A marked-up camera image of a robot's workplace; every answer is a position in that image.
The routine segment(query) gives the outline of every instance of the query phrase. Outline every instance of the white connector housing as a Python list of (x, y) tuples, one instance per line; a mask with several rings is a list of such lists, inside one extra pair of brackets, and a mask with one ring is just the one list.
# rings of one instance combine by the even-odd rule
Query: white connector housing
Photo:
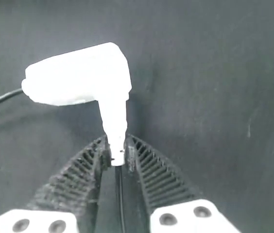
[(38, 103), (60, 106), (98, 100), (111, 165), (124, 164), (126, 101), (132, 86), (127, 60), (117, 45), (97, 45), (32, 64), (21, 86)]

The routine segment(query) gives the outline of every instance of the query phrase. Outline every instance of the ribbed gripper surface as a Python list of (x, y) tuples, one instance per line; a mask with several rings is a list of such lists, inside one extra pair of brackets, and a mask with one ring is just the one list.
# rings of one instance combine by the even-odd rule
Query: ribbed gripper surface
[(91, 200), (89, 193), (100, 179), (104, 150), (105, 137), (85, 147), (37, 190), (27, 208), (71, 212), (80, 217), (88, 203), (97, 201)]
[(194, 200), (199, 192), (183, 179), (176, 167), (151, 146), (133, 137), (136, 166), (148, 212), (156, 208)]

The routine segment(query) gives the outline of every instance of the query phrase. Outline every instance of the black cable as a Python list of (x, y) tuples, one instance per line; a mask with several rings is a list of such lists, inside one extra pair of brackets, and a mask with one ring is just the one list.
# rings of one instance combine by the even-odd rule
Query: black cable
[(5, 93), (4, 95), (0, 96), (0, 103), (10, 99), (11, 97), (17, 96), (19, 94), (23, 93), (22, 89), (16, 89), (14, 91), (10, 91), (8, 93)]
[(119, 205), (119, 216), (122, 233), (126, 233), (124, 220), (124, 206), (123, 206), (123, 182), (122, 182), (122, 167), (116, 166), (116, 192)]

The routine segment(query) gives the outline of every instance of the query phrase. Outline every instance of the screw hole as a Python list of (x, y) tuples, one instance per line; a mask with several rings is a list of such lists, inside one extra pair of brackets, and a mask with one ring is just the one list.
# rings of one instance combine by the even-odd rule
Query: screw hole
[(163, 226), (172, 226), (177, 224), (177, 219), (172, 214), (163, 214), (160, 217), (160, 223)]
[(196, 207), (193, 210), (193, 212), (194, 212), (195, 216), (197, 216), (197, 217), (210, 217), (211, 216), (211, 211), (204, 206)]
[(13, 226), (13, 232), (23, 232), (26, 230), (29, 226), (29, 219), (22, 219), (18, 222), (16, 222)]
[(53, 222), (49, 227), (49, 233), (62, 233), (66, 229), (66, 223), (63, 220)]

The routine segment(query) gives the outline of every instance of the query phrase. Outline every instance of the dark gray backdrop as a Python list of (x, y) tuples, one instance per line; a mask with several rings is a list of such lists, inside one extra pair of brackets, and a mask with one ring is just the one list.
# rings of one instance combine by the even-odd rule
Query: dark gray backdrop
[[(274, 233), (274, 1), (2, 0), (0, 94), (20, 87), (34, 62), (108, 41), (131, 71), (129, 132), (168, 155), (241, 231)], [(0, 105), (0, 214), (102, 134), (95, 102)], [(117, 230), (113, 181), (101, 232)]]

